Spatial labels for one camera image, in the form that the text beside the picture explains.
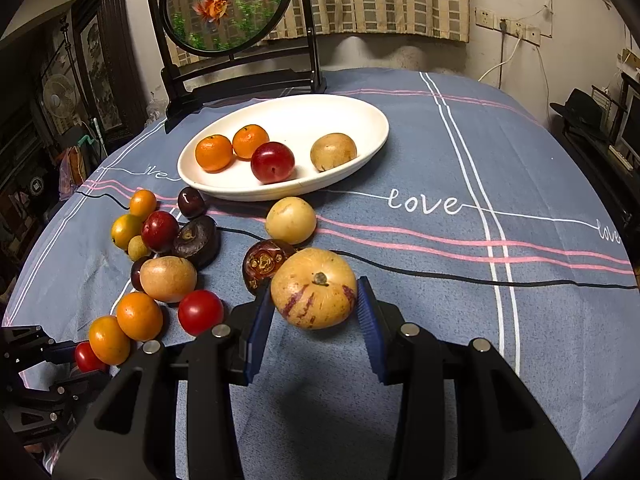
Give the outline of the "dark purple mangosteen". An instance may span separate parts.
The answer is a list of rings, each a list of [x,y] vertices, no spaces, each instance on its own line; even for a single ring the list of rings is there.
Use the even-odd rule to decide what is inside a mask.
[[[209,216],[188,222],[178,233],[171,255],[186,259],[196,270],[202,270],[218,256],[220,234],[217,223]]]

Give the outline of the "orange round fruit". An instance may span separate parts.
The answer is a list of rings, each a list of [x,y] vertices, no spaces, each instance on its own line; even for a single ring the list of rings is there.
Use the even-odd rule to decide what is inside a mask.
[[[132,340],[155,339],[164,324],[163,311],[157,302],[144,292],[130,292],[116,307],[120,329]]]

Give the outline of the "small red tomato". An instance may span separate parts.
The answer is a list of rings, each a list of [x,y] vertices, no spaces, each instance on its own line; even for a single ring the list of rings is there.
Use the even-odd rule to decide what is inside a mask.
[[[81,341],[76,344],[74,358],[81,373],[106,372],[108,370],[108,365],[96,356],[89,341]]]

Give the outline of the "orange mandarin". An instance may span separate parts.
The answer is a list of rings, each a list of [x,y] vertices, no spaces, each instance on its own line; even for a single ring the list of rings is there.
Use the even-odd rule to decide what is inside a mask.
[[[198,166],[206,172],[224,170],[234,159],[231,141],[221,134],[203,138],[198,142],[194,154]]]
[[[234,134],[232,148],[239,159],[250,160],[262,144],[270,141],[269,134],[260,125],[246,125]]]

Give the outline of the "yellow green tomato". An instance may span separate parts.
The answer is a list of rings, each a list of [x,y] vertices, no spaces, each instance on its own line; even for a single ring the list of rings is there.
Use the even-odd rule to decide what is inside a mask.
[[[142,221],[133,214],[123,214],[111,227],[111,240],[121,250],[128,248],[130,240],[141,233]]]

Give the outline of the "large tan round fruit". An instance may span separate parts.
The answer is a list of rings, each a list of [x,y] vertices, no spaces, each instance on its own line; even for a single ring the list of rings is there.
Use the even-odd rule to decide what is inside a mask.
[[[310,159],[318,171],[328,171],[357,157],[356,143],[344,133],[329,133],[311,147]]]

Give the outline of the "dark red plum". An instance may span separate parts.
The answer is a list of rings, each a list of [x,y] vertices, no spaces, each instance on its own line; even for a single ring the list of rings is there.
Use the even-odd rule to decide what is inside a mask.
[[[180,212],[189,220],[201,217],[207,211],[203,196],[192,186],[186,186],[179,192],[177,203]]]

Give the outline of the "pale yellow round fruit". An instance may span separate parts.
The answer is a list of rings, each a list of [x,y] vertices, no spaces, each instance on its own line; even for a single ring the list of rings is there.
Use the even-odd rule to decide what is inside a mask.
[[[297,245],[308,240],[317,227],[317,217],[306,200],[291,196],[275,203],[267,214],[265,229],[271,238]]]

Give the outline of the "striped tan melon fruit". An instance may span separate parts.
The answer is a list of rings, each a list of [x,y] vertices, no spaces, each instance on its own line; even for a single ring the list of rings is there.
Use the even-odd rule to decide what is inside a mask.
[[[311,247],[282,264],[271,280],[270,295],[288,324],[324,330],[350,317],[357,301],[357,281],[341,256]]]

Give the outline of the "dark brown passion fruit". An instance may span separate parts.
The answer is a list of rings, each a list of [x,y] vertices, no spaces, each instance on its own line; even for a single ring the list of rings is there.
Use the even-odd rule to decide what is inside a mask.
[[[245,254],[242,263],[243,280],[247,290],[256,295],[259,287],[280,269],[296,249],[284,240],[262,240]]]

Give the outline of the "small green-tan longan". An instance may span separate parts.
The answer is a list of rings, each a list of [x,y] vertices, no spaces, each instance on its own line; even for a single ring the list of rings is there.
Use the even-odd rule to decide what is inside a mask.
[[[144,244],[141,235],[134,236],[128,243],[127,255],[132,262],[136,262],[141,258],[149,257],[152,250]]]

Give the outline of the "red cherry tomato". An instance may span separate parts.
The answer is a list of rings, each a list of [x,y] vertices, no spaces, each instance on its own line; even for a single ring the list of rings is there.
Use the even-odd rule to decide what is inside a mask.
[[[224,320],[224,305],[213,292],[198,289],[187,294],[178,307],[178,321],[185,332],[198,336]]]

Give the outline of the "tan persimmon-like fruit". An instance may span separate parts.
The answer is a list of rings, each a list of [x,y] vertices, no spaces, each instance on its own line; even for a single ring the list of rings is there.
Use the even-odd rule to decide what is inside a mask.
[[[163,256],[142,264],[140,283],[143,291],[154,300],[174,304],[193,292],[198,271],[185,258]]]

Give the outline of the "large red plum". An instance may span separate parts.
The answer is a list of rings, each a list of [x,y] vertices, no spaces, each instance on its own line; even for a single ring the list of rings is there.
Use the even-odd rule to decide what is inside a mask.
[[[285,181],[293,173],[295,157],[293,152],[280,142],[262,144],[250,159],[250,169],[263,184]]]

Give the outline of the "small dark plum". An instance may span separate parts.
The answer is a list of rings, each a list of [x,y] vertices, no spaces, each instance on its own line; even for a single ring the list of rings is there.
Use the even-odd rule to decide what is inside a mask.
[[[140,278],[142,266],[150,259],[151,259],[150,256],[141,257],[140,259],[136,260],[131,266],[130,282],[131,282],[131,285],[134,286],[134,289],[137,290],[138,292],[143,292],[143,287],[142,287],[141,278]]]

